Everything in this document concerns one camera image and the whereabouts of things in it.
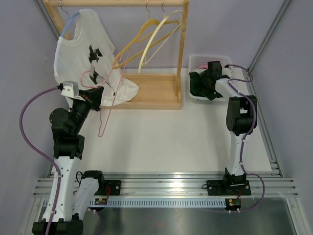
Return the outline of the dark green t shirt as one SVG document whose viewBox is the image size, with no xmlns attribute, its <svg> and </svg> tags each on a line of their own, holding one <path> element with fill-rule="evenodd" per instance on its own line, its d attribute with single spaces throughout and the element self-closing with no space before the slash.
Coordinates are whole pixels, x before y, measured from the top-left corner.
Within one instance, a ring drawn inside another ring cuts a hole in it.
<svg viewBox="0 0 313 235">
<path fill-rule="evenodd" d="M 204 86 L 202 79 L 200 78 L 200 72 L 197 72 L 197 71 L 190 72 L 189 77 L 190 77 L 189 92 L 193 96 L 206 97 L 209 100 L 214 100 L 215 98 L 223 97 L 217 91 L 211 92 L 209 89 L 207 89 Z"/>
</svg>

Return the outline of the white t shirt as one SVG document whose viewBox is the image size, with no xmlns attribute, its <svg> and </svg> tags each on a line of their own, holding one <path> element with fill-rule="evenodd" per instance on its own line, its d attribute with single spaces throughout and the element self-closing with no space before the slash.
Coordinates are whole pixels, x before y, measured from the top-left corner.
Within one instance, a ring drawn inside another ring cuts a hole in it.
<svg viewBox="0 0 313 235">
<path fill-rule="evenodd" d="M 104 30 L 98 14 L 80 10 L 73 40 L 60 37 L 54 60 L 58 83 L 74 81 L 79 89 L 102 85 L 102 106 L 115 106 L 133 99 L 139 86 L 122 77 L 121 69 L 112 69 L 115 47 Z"/>
</svg>

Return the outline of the cream hanger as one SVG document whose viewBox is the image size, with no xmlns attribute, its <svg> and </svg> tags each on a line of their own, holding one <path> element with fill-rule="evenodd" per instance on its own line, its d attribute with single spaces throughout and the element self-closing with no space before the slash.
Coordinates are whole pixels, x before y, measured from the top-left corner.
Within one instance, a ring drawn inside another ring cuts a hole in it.
<svg viewBox="0 0 313 235">
<path fill-rule="evenodd" d="M 169 14 L 164 14 L 163 20 L 157 25 L 156 29 L 152 32 L 152 35 L 149 38 L 149 41 L 146 44 L 146 47 L 144 48 L 144 51 L 142 53 L 142 56 L 139 61 L 138 65 L 138 73 L 142 72 L 142 68 L 144 65 L 147 65 L 151 59 L 156 55 L 156 53 L 163 47 L 163 45 L 168 41 L 168 39 L 176 33 L 180 26 L 181 26 L 181 20 L 178 19 L 172 19 L 173 16 L 177 16 L 178 14 L 182 15 L 182 9 L 174 10 Z M 158 36 L 159 32 L 162 30 L 164 26 L 167 25 L 174 25 L 174 28 L 172 31 L 168 31 L 167 34 L 161 36 Z M 147 54 L 148 51 L 153 48 L 154 46 L 157 46 L 158 48 L 155 50 L 155 52 L 148 58 Z"/>
</svg>

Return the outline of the yellow hanger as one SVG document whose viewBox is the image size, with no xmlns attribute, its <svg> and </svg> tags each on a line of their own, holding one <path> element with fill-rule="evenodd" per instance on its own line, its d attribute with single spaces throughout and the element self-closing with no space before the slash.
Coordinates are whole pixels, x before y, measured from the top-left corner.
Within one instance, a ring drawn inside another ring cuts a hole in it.
<svg viewBox="0 0 313 235">
<path fill-rule="evenodd" d="M 146 65 L 147 63 L 149 63 L 151 61 L 151 59 L 155 56 L 155 54 L 169 40 L 169 38 L 172 37 L 172 35 L 179 30 L 182 22 L 179 20 L 171 20 L 171 17 L 176 15 L 176 14 L 182 15 L 182 9 L 174 10 L 170 14 L 164 13 L 164 18 L 161 21 L 159 21 L 157 19 L 150 19 L 149 18 L 143 24 L 143 26 L 139 30 L 138 34 L 116 55 L 116 57 L 113 61 L 113 64 L 112 64 L 113 69 L 114 70 L 119 69 L 122 66 L 126 65 L 128 61 L 131 61 L 131 60 L 141 56 L 140 61 L 139 61 L 139 65 L 138 65 L 138 72 L 140 73 L 142 70 L 142 67 L 144 65 Z M 175 29 L 173 31 L 171 31 L 170 33 L 166 34 L 165 36 L 163 36 L 163 37 L 161 37 L 155 41 L 154 39 L 157 36 L 157 34 L 159 33 L 159 31 L 165 25 L 171 25 L 171 24 L 176 26 Z M 133 55 L 130 58 L 128 57 L 124 62 L 122 62 L 122 63 L 119 62 L 119 59 L 121 59 L 124 52 L 131 49 L 131 47 L 134 44 L 141 43 L 142 41 L 144 41 L 146 39 L 149 39 L 149 40 L 148 40 L 148 42 L 147 42 L 147 44 L 143 50 L 141 50 L 140 52 L 138 52 L 137 54 Z M 160 45 L 160 46 L 156 49 L 156 51 L 148 59 L 147 58 L 148 50 L 151 49 L 152 47 L 156 46 L 156 45 Z"/>
</svg>

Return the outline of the pink t shirt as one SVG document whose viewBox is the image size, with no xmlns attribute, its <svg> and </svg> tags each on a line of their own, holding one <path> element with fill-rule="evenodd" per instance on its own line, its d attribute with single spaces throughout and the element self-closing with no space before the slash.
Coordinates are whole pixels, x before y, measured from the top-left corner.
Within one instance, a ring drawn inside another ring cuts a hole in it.
<svg viewBox="0 0 313 235">
<path fill-rule="evenodd" d="M 205 69 L 206 70 L 206 69 L 208 69 L 208 65 L 206 64 L 206 65 L 200 66 L 199 69 Z"/>
</svg>

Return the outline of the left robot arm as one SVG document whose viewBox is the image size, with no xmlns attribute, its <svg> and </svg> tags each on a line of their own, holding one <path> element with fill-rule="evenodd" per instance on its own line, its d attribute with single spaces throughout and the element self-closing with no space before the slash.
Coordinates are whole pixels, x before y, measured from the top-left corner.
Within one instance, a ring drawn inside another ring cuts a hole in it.
<svg viewBox="0 0 313 235">
<path fill-rule="evenodd" d="M 102 171 L 88 170 L 81 176 L 78 189 L 74 180 L 84 150 L 84 136 L 79 132 L 90 111 L 100 111 L 104 87 L 78 89 L 72 82 L 58 86 L 61 94 L 73 101 L 69 110 L 58 108 L 51 112 L 49 121 L 54 140 L 53 156 L 56 175 L 43 218 L 35 222 L 35 235 L 81 235 L 83 218 L 93 196 L 103 196 L 108 205 L 110 196 L 119 196 L 120 180 L 105 180 Z"/>
</svg>

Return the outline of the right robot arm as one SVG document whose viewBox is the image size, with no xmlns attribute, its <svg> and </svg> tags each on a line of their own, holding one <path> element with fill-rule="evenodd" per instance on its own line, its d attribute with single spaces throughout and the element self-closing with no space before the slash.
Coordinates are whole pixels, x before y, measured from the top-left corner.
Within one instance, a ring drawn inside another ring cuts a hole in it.
<svg viewBox="0 0 313 235">
<path fill-rule="evenodd" d="M 257 126 L 257 98 L 240 92 L 233 83 L 239 79 L 223 74 L 219 61 L 208 62 L 200 77 L 212 94 L 219 94 L 228 102 L 225 122 L 231 140 L 229 161 L 222 179 L 206 181 L 208 195 L 251 195 L 245 161 L 247 141 Z"/>
</svg>

